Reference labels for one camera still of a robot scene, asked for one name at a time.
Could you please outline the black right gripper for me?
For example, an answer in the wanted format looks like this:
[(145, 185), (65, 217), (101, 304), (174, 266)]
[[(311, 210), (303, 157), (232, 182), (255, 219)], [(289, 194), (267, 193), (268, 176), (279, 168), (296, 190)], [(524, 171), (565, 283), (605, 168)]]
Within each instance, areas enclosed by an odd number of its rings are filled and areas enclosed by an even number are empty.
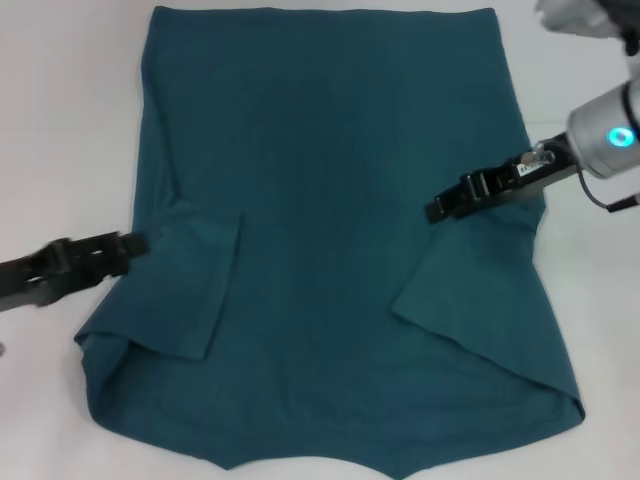
[(567, 135), (561, 133), (492, 168), (487, 181), (484, 170), (462, 175), (456, 185), (437, 194), (426, 205), (426, 220), (436, 224), (449, 218), (462, 219), (493, 208), (499, 200), (534, 196), (576, 172)]

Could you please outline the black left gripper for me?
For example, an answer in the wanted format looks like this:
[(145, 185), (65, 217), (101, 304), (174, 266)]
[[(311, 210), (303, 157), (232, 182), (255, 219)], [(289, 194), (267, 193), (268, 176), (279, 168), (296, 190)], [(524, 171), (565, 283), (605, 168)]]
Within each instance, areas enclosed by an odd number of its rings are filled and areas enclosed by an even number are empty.
[(142, 233), (112, 232), (78, 240), (55, 240), (34, 254), (1, 264), (1, 311), (48, 306), (72, 294), (72, 288), (92, 288), (107, 277), (129, 273), (128, 261), (84, 263), (72, 272), (71, 258), (136, 258), (149, 251)]

